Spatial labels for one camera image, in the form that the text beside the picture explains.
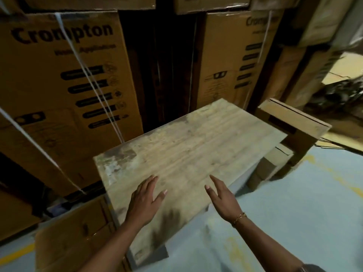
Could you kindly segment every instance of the gold bracelet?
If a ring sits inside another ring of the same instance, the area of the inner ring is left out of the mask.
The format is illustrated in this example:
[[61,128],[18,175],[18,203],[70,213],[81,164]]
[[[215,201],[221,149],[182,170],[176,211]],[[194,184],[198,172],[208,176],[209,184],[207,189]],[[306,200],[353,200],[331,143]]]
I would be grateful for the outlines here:
[[237,224],[237,222],[238,222],[238,220],[240,219],[240,218],[242,218],[242,217],[247,217],[247,215],[246,215],[246,213],[245,212],[243,212],[241,215],[239,215],[235,220],[234,220],[234,222],[232,222],[232,227],[233,228],[235,228],[236,227],[236,224]]

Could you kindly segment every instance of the wooden plank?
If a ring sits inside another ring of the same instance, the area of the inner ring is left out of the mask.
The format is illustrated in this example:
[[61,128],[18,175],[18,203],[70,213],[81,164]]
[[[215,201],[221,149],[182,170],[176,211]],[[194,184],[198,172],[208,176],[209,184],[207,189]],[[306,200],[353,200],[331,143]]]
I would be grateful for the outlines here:
[[[220,99],[94,158],[111,203],[122,223],[132,192],[151,174],[154,191],[168,194],[130,249],[140,264],[211,201],[204,185],[209,174],[227,186],[256,164],[286,135]],[[170,225],[167,231],[165,224]]]

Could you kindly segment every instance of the fingers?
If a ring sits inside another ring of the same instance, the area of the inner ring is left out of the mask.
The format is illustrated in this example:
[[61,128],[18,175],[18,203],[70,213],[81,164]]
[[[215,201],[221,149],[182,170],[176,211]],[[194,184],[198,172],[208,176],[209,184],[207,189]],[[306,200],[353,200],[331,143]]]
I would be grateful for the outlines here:
[[157,180],[159,179],[158,176],[154,177],[147,185],[146,192],[149,196],[152,197],[152,193],[154,192],[155,185],[157,184]]
[[226,189],[226,185],[224,184],[223,181],[221,181],[220,179],[216,178],[213,175],[209,175],[209,177],[211,178],[211,180],[213,181],[214,185],[216,186],[217,189],[217,193],[220,194],[220,192],[224,189]]
[[160,192],[160,194],[152,202],[152,205],[154,206],[155,211],[157,211],[160,208],[161,203],[163,202],[167,193],[168,193],[168,190],[164,190],[164,191]]
[[141,191],[145,192],[148,184],[154,179],[154,175],[149,176],[141,185]]
[[209,185],[205,185],[204,188],[206,189],[206,192],[208,196],[211,198],[213,203],[216,203],[220,200],[216,192],[214,192],[214,190]]
[[149,176],[147,179],[143,180],[143,181],[139,184],[139,186],[137,186],[136,192],[137,192],[137,193],[139,193],[140,191],[144,190],[144,189],[143,189],[143,187],[145,187],[145,186],[144,186],[144,184],[145,184],[145,183],[149,183],[149,182],[150,182],[150,180],[152,180],[153,178],[154,178],[154,175],[151,175],[151,176]]

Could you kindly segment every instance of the forearm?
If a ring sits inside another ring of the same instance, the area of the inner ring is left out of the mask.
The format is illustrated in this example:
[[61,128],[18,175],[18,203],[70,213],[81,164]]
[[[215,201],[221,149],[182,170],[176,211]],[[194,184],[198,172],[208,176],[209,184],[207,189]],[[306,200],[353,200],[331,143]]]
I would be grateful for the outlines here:
[[237,222],[236,229],[266,272],[296,272],[303,265],[247,217]]
[[110,240],[79,270],[79,272],[114,272],[140,231],[133,223],[123,223]]

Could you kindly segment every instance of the right hand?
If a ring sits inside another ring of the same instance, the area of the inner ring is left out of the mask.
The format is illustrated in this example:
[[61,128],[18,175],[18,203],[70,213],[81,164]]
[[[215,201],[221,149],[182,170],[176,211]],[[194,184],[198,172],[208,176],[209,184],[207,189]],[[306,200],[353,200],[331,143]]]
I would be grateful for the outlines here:
[[228,221],[229,223],[233,223],[238,218],[238,216],[243,213],[240,205],[238,204],[233,193],[229,191],[223,181],[212,175],[209,175],[209,177],[216,186],[218,195],[210,186],[205,185],[204,187],[207,194],[211,198],[212,203],[221,218]]

